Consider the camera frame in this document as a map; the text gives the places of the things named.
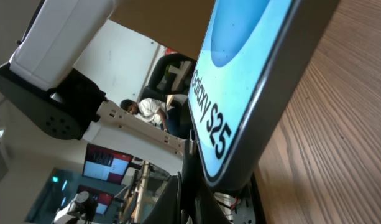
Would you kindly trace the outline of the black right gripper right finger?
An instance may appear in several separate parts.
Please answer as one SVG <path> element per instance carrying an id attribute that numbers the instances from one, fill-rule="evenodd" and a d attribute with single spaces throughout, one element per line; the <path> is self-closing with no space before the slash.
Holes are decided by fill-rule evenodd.
<path id="1" fill-rule="evenodd" d="M 196 193 L 194 218 L 196 224 L 231 224 L 219 207 L 204 178 L 201 179 Z"/>

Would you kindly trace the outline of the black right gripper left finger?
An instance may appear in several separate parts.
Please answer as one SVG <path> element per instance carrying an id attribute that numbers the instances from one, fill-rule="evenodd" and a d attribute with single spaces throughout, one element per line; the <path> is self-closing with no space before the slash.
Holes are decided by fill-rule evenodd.
<path id="1" fill-rule="evenodd" d="M 142 224 L 181 223 L 181 174 L 170 177 L 160 198 Z"/>

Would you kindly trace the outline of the Galaxy S25 smartphone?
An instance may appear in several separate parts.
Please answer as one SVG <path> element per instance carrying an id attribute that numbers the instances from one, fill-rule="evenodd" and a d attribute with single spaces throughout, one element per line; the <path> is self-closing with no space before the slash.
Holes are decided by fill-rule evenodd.
<path id="1" fill-rule="evenodd" d="M 217 191 L 249 181 L 337 0 L 217 0 L 188 104 L 204 177 Z"/>

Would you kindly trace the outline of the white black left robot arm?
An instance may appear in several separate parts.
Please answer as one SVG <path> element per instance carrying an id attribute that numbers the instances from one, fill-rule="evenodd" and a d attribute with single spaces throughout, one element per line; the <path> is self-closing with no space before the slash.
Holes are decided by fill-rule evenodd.
<path id="1" fill-rule="evenodd" d="M 124 151 L 176 172 L 185 140 L 124 111 L 74 68 L 117 6 L 117 1 L 42 1 L 18 48 L 0 66 L 0 92 L 53 138 Z"/>

